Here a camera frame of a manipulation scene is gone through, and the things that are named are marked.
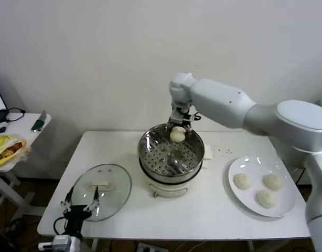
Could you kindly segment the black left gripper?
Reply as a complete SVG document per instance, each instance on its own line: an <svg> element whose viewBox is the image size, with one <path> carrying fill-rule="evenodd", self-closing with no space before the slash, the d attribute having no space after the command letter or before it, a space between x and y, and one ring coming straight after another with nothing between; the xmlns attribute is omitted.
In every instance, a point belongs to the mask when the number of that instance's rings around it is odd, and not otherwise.
<svg viewBox="0 0 322 252"><path fill-rule="evenodd" d="M99 206L99 190L97 186L95 188L91 204L87 206L71 206L73 189L74 187L72 187L66 194L65 200L61 201L63 211L66 212L63 214L63 216L67 220L67 225L63 234L69 236L82 236L81 230L83 222L91 217L92 212Z"/></svg>

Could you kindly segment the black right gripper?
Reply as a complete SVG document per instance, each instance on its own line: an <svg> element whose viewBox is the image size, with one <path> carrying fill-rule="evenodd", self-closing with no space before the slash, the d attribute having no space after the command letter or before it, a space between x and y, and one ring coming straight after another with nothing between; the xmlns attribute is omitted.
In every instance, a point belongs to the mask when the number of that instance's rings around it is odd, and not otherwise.
<svg viewBox="0 0 322 252"><path fill-rule="evenodd" d="M172 111L170 115L170 119L165 124L165 130L171 131L174 127L174 123L184 123L184 129L186 130L187 134L192 133L192 126L191 121L194 120L194 115L190 114L190 107L191 105L172 105Z"/></svg>

